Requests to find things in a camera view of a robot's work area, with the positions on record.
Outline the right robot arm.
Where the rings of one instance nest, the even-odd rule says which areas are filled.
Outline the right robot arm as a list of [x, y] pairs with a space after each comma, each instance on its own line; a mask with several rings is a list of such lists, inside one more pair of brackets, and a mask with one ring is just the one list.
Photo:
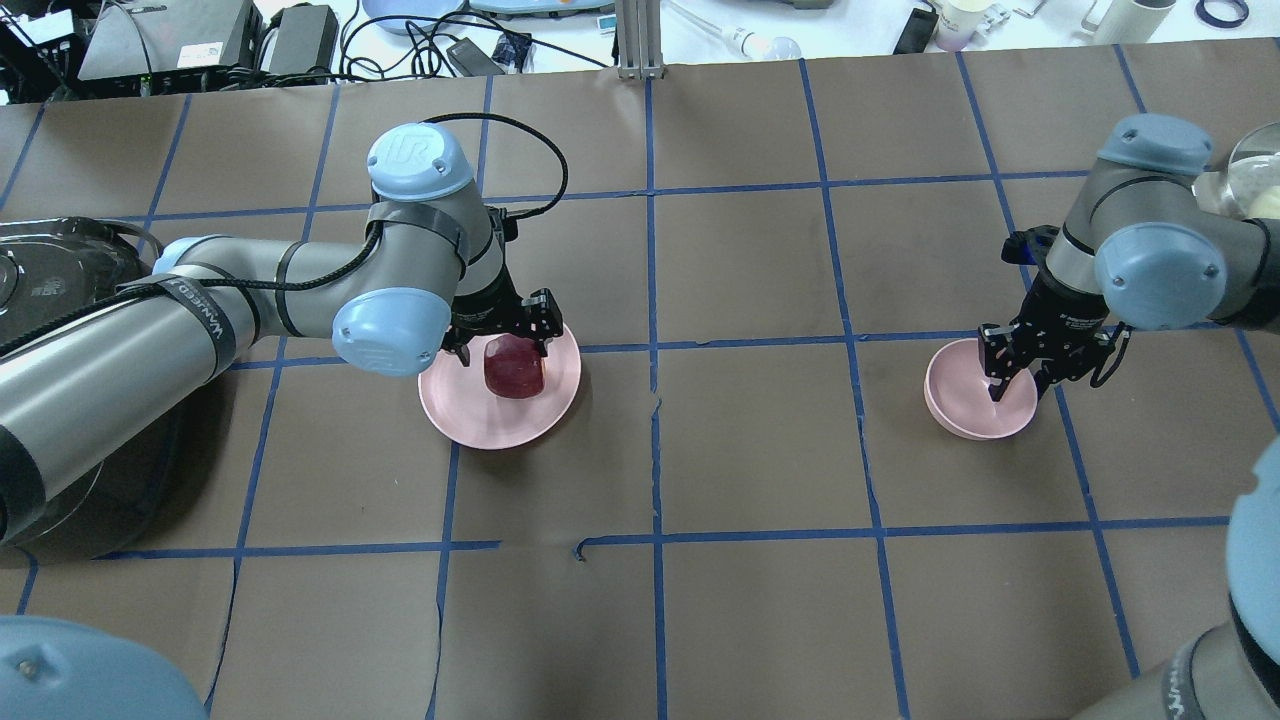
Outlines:
[[[1106, 380], [1130, 331], [1199, 322], [1277, 332], [1277, 220], [1204, 208], [1211, 137], [1178, 117], [1121, 119], [1061, 225], [1019, 231], [1002, 258], [1037, 273], [1018, 314], [978, 331], [986, 402], [1028, 374], [1036, 393]], [[1229, 619], [1082, 711], [1083, 719], [1277, 716], [1277, 446], [1253, 468], [1225, 542]]]

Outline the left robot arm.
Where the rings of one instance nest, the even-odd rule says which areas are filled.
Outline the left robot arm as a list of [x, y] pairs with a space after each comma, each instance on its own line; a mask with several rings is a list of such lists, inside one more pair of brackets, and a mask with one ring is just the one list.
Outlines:
[[564, 333], [549, 290], [522, 296], [506, 247], [524, 219], [489, 206], [445, 118], [397, 126], [367, 152], [356, 243], [206, 234], [150, 275], [3, 343], [3, 538], [264, 337], [328, 338], [349, 365], [416, 377], [477, 336]]

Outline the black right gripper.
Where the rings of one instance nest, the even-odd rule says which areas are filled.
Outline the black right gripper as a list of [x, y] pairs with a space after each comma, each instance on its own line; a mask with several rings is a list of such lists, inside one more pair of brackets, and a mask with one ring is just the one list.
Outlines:
[[1124, 361], [1132, 337], [1105, 334], [1108, 306], [1100, 293], [1074, 290], [1052, 273], [1039, 270], [1011, 325], [978, 328], [980, 370], [987, 393], [1001, 404], [1030, 378], [1028, 365], [1039, 365], [1039, 396], [1064, 382], [1088, 379], [1105, 386]]

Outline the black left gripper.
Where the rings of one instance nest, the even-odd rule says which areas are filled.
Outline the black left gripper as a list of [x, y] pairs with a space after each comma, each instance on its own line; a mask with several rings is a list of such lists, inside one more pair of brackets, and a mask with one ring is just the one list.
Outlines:
[[524, 299], [509, 269], [503, 266], [483, 288], [453, 299], [442, 351], [456, 357], [461, 366], [470, 366], [468, 346], [474, 337], [513, 334], [530, 341], [540, 357], [548, 357], [549, 345], [563, 333], [563, 313], [552, 290], [540, 288]]

